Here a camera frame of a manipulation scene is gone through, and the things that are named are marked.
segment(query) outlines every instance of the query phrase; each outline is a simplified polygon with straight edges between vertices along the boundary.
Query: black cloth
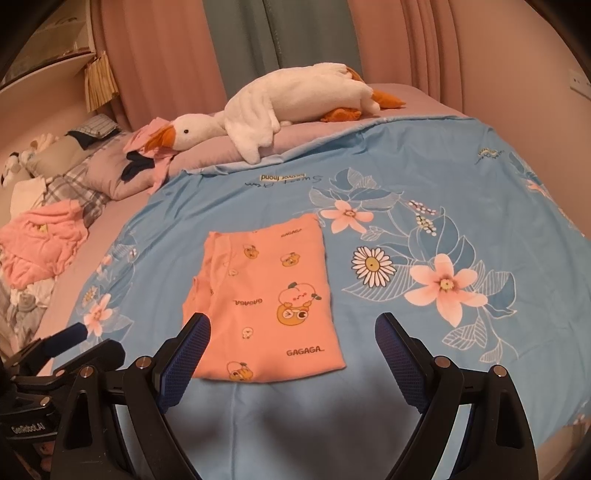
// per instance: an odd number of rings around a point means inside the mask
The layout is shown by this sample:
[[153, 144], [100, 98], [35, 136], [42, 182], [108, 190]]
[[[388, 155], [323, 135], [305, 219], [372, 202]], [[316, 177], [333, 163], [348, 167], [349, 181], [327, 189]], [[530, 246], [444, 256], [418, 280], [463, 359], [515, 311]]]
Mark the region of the black cloth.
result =
[[121, 172], [121, 180], [124, 183], [133, 179], [139, 172], [154, 168], [154, 159], [144, 157], [137, 150], [129, 152], [125, 157], [129, 160], [129, 163]]
[[76, 141], [80, 144], [80, 146], [82, 147], [83, 150], [88, 150], [88, 148], [92, 144], [95, 144], [97, 142], [101, 142], [103, 140], [107, 140], [111, 137], [114, 137], [119, 132], [120, 132], [120, 130], [118, 128], [115, 128], [111, 133], [109, 133], [108, 135], [105, 135], [103, 138], [96, 138], [96, 137], [93, 137], [92, 135], [79, 132], [78, 130], [70, 130], [68, 133], [66, 133], [66, 135], [70, 135], [71, 137], [74, 137], [76, 139]]

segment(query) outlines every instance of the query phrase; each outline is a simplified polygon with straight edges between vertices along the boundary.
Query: white cabinet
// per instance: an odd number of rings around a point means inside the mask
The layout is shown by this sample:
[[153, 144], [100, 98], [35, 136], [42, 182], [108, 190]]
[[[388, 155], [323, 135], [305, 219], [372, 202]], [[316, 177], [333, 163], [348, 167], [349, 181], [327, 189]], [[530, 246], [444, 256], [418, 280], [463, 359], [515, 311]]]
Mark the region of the white cabinet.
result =
[[86, 61], [79, 71], [94, 52], [90, 0], [66, 0], [29, 38], [0, 82], [0, 92], [40, 70], [83, 56]]

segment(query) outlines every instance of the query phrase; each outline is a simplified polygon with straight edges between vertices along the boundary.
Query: pink clothing pile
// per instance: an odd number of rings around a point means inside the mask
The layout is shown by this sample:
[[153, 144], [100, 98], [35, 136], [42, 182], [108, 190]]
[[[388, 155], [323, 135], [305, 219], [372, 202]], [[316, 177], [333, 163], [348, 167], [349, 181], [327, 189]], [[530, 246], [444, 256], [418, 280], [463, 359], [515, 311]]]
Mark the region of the pink clothing pile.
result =
[[23, 290], [61, 274], [88, 238], [77, 200], [46, 205], [0, 228], [2, 269], [11, 288]]

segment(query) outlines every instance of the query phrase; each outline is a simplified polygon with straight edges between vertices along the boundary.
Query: orange beak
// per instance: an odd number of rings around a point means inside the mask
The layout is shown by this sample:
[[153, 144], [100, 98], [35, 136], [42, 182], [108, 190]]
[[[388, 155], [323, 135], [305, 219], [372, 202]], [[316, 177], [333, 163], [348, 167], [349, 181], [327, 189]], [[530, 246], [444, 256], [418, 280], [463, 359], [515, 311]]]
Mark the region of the orange beak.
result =
[[165, 127], [160, 128], [155, 134], [152, 134], [144, 145], [144, 151], [149, 152], [158, 147], [172, 148], [175, 138], [176, 133], [174, 127], [172, 125], [166, 125]]

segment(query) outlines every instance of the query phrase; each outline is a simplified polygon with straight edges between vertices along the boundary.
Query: wooden shelf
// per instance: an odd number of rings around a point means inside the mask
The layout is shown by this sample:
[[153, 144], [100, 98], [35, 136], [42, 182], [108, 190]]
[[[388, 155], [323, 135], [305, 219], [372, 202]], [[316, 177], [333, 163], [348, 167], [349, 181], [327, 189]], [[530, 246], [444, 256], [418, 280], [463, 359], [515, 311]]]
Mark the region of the wooden shelf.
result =
[[73, 77], [94, 57], [95, 54], [91, 52], [57, 59], [54, 63], [7, 84], [0, 90], [0, 112], [9, 111], [54, 82]]

